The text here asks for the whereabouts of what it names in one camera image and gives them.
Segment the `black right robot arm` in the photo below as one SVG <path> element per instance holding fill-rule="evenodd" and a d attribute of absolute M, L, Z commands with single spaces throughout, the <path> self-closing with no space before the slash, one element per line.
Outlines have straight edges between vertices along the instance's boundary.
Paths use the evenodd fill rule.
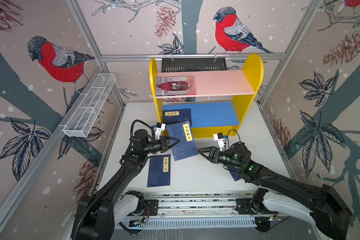
<path fill-rule="evenodd" d="M 345 240 L 352 212 L 339 193 L 329 185 L 322 187 L 304 184 L 273 172 L 251 159 L 251 152 L 243 142 L 227 150 L 217 147 L 198 149 L 198 153 L 213 164 L 231 166 L 250 184 L 274 190 L 302 204 L 316 227 L 333 240 Z"/>

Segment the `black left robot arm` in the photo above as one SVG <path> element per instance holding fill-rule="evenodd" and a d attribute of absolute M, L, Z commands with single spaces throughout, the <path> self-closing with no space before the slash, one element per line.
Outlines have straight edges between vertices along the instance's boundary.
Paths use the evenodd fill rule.
<path fill-rule="evenodd" d="M 92 196 L 84 196 L 78 204 L 73 240 L 109 240 L 115 229 L 114 207 L 122 203 L 120 197 L 129 183 L 142 171 L 149 154 L 165 153 L 180 142 L 178 138 L 160 136 L 140 129 L 130 132 L 130 143 L 122 155 L 121 168 Z"/>

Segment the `navy book yellow label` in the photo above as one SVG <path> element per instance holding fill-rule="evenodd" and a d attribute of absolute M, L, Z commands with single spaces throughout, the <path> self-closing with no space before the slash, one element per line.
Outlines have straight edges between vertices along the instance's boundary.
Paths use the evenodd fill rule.
<path fill-rule="evenodd" d="M 171 185 L 171 155 L 151 156 L 149 162 L 148 188 Z"/>

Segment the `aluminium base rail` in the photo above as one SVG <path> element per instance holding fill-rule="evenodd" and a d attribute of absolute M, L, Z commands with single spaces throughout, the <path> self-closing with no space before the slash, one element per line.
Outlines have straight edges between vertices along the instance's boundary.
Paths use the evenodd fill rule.
<path fill-rule="evenodd" d="M 251 228 L 268 232 L 291 216 L 315 225 L 311 211 L 304 205 L 272 191 L 229 194 L 149 193 L 139 200 L 129 193 L 111 209 L 111 219 L 100 224 L 101 230 L 113 232 L 143 230 Z"/>

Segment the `red silver illustrated book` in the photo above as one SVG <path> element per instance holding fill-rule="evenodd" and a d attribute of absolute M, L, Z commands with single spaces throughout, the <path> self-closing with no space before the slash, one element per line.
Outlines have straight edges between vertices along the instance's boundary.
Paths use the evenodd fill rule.
<path fill-rule="evenodd" d="M 156 96 L 196 95 L 196 85 L 192 76 L 157 77 Z"/>

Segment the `black slotted vent box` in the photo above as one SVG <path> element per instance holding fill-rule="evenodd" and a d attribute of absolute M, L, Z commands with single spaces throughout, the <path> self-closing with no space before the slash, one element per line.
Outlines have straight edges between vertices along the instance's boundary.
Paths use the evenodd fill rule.
<path fill-rule="evenodd" d="M 180 58 L 162 60 L 162 73 L 225 70 L 227 70 L 225 58 Z"/>

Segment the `yellow blue pink bookshelf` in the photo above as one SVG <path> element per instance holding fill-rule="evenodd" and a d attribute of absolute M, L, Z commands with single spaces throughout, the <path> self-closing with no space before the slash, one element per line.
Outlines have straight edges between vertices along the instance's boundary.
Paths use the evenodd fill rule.
<path fill-rule="evenodd" d="M 156 96 L 157 77 L 192 76 L 196 95 Z M 196 138 L 211 138 L 241 127 L 264 78 L 260 55 L 251 54 L 242 70 L 160 73 L 155 59 L 150 60 L 150 84 L 158 116 L 163 110 L 191 109 L 192 132 Z"/>

